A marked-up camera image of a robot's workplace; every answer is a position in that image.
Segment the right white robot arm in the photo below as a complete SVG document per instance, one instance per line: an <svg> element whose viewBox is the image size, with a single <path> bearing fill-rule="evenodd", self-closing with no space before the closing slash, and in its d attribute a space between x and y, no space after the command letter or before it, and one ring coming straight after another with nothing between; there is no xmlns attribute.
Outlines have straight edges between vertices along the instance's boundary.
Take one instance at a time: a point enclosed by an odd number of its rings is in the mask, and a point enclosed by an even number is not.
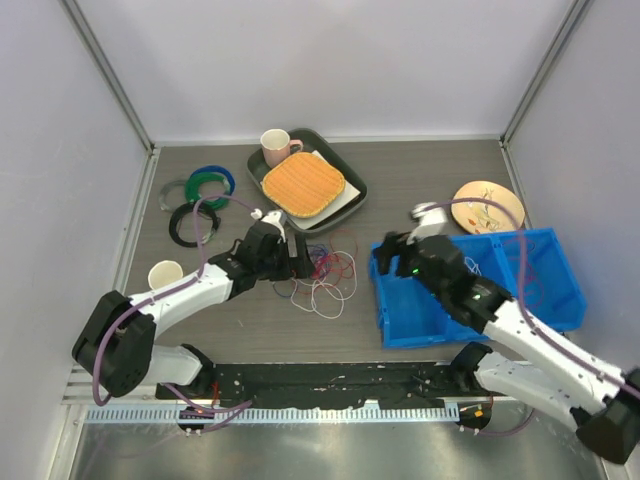
<svg viewBox="0 0 640 480"><path fill-rule="evenodd" d="M639 443L639 371L623 371L583 350L493 280L469 270L445 235L388 233L374 249L378 271L420 282L457 323L525 359L518 364L478 342L452 362L465 395L481 388L513 397L570 428L592 453L625 464Z"/></svg>

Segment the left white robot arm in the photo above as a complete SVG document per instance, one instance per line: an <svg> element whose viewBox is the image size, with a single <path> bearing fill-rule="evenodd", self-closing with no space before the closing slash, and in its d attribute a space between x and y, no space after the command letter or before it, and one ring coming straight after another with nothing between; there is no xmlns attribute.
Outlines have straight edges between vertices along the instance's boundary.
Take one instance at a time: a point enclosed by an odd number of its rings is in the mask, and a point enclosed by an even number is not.
<svg viewBox="0 0 640 480"><path fill-rule="evenodd" d="M159 290L125 296L104 294L77 338L71 355L93 377L96 393L123 397L155 385L193 399L205 397L215 366L192 345L165 347L157 338L177 323L252 289L259 281L307 279L315 271L306 239L295 234L289 253L278 223L256 221L232 249L210 257L192 274Z"/></svg>

